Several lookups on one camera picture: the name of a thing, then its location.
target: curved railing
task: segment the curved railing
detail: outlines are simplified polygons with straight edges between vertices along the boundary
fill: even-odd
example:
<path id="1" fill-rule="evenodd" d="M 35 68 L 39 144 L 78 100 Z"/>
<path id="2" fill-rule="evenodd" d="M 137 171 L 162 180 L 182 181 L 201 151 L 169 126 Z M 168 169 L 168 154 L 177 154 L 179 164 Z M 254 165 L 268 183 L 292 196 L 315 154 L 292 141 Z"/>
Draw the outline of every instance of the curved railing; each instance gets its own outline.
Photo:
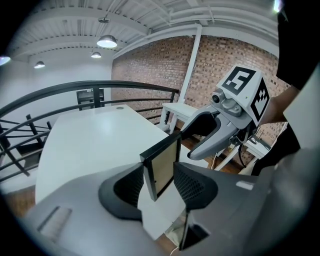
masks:
<path id="1" fill-rule="evenodd" d="M 120 100 L 103 100 L 101 101 L 100 97 L 100 91 L 99 89 L 102 88 L 132 88 L 132 89 L 146 89 L 146 90 L 155 90 L 155 91 L 163 91 L 163 92 L 170 92 L 171 96 L 170 98 L 130 98 L 130 99 L 120 99 Z M 35 102 L 37 100 L 57 95 L 57 94 L 62 94 L 66 92 L 71 92 L 71 91 L 78 91 L 78 90 L 86 90 L 86 89 L 93 89 L 93 99 L 91 100 L 92 102 L 90 103 L 80 103 L 77 105 L 72 105 L 64 108 L 60 108 L 57 110 L 50 111 L 48 113 L 41 114 L 39 116 L 31 118 L 30 115 L 26 116 L 26 121 L 21 122 L 21 123 L 16 123 L 8 120 L 3 120 L 2 118 L 9 114 L 10 112 L 21 108 L 29 103 Z M 42 127 L 42 126 L 36 126 L 34 125 L 35 121 L 42 120 L 44 118 L 60 114 L 66 111 L 70 110 L 76 110 L 79 109 L 81 110 L 82 108 L 86 107 L 91 107 L 91 108 L 100 108 L 103 107 L 105 104 L 115 104 L 115 103 L 124 103 L 124 102 L 139 102 L 139 101 L 169 101 L 173 102 L 175 94 L 179 93 L 179 90 L 169 88 L 169 87 L 164 87 L 164 86 L 159 86 L 159 85 L 154 85 L 154 84 L 147 84 L 147 83 L 140 83 L 140 82 L 130 82 L 130 81 L 78 81 L 78 82 L 69 82 L 69 83 L 63 83 L 63 84 L 58 84 L 55 86 L 47 87 L 32 93 L 29 93 L 13 102 L 10 104 L 4 106 L 3 108 L 0 109 L 0 158 L 3 157 L 5 154 L 11 159 L 11 162 L 6 163 L 2 166 L 0 166 L 0 171 L 4 170 L 5 168 L 8 168 L 12 165 L 16 165 L 17 168 L 19 169 L 18 172 L 12 173 L 6 177 L 0 178 L 0 182 L 7 180 L 9 178 L 12 178 L 16 175 L 19 175 L 21 173 L 24 173 L 26 176 L 29 176 L 30 174 L 28 171 L 38 167 L 38 164 L 34 164 L 32 166 L 29 166 L 25 168 L 20 164 L 20 161 L 25 160 L 27 158 L 30 158 L 34 155 L 40 154 L 42 151 L 42 148 L 33 151 L 31 153 L 28 153 L 26 155 L 23 155 L 20 158 L 15 158 L 14 155 L 11 153 L 12 150 L 29 143 L 31 141 L 37 140 L 40 145 L 43 146 L 44 142 L 41 140 L 41 137 L 46 137 L 49 135 L 50 130 L 51 130 L 51 125 L 49 122 L 47 122 L 48 127 Z M 152 111 L 152 110 L 159 110 L 162 109 L 162 107 L 153 107 L 153 108 L 144 108 L 144 109 L 138 109 L 136 110 L 137 112 L 146 112 L 146 111 Z M 155 115 L 148 117 L 147 119 L 153 119 L 153 118 L 158 118 L 160 115 Z M 166 118 L 165 118 L 165 123 L 168 122 L 169 118 L 169 113 L 167 113 Z M 14 124 L 14 127 L 11 128 L 2 128 L 1 123 L 10 123 Z M 21 127 L 26 127 L 28 126 L 30 130 L 23 130 L 20 129 Z M 46 131 L 38 132 L 36 128 L 43 128 L 47 129 Z M 10 133 L 12 132 L 21 132 L 21 131 L 29 131 L 32 132 L 33 135 L 31 136 L 19 136 L 21 137 L 27 137 L 21 142 L 18 142 L 14 145 L 11 145 L 8 138 L 13 138 L 14 136 L 9 136 Z"/>

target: black shirt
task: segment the black shirt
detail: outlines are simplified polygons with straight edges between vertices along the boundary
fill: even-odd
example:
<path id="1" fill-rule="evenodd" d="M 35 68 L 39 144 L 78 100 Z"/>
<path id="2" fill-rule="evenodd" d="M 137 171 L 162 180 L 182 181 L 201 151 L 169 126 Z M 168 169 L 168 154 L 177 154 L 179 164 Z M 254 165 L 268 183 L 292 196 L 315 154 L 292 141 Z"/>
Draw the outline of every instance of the black shirt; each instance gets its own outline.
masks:
<path id="1" fill-rule="evenodd" d="M 320 59 L 316 36 L 318 21 L 317 8 L 306 5 L 308 9 L 302 9 L 303 4 L 295 2 L 286 1 L 278 15 L 279 61 L 276 76 L 301 90 Z M 294 131 L 288 125 L 269 153 L 256 162 L 251 175 L 258 176 L 263 168 L 276 165 L 283 157 L 299 149 Z"/>

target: black cable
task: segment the black cable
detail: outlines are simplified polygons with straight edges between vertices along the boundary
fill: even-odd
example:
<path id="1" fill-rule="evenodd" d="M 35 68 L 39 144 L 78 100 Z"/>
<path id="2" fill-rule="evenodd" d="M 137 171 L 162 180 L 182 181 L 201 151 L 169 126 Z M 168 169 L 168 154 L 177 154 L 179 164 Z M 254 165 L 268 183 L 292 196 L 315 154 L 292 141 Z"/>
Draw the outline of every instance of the black cable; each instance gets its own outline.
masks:
<path id="1" fill-rule="evenodd" d="M 239 146 L 239 149 L 238 149 L 238 155 L 239 155 L 239 159 L 240 159 L 241 164 L 243 165 L 244 168 L 246 168 L 247 166 L 244 164 L 244 162 L 242 161 L 242 158 L 241 158 L 242 146 L 243 146 L 243 144 L 241 143 L 240 146 Z"/>

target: person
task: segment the person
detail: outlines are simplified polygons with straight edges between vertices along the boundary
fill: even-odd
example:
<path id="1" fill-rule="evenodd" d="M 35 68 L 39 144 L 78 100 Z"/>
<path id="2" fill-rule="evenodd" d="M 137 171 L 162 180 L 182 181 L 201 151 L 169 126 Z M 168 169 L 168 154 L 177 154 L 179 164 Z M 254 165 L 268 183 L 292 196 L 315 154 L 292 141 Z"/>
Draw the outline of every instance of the person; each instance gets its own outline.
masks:
<path id="1" fill-rule="evenodd" d="M 262 125 L 286 121 L 284 110 L 299 94 L 320 60 L 317 28 L 314 27 L 319 24 L 316 21 L 317 8 L 312 5 L 310 2 L 305 5 L 297 1 L 283 2 L 278 14 L 279 61 L 276 76 L 291 87 L 270 99 Z M 298 140 L 288 124 L 269 153 L 255 163 L 251 175 L 258 176 L 263 168 L 276 165 L 283 157 L 299 149 Z"/>

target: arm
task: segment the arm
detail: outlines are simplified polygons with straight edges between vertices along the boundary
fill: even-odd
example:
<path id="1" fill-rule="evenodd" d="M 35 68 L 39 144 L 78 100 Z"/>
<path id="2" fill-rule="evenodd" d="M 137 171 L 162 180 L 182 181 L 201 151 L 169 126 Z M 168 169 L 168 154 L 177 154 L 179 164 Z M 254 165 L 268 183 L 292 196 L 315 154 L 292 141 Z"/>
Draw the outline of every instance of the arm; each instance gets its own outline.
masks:
<path id="1" fill-rule="evenodd" d="M 280 95 L 272 97 L 260 125 L 285 122 L 284 111 L 298 94 L 299 90 L 291 86 Z"/>

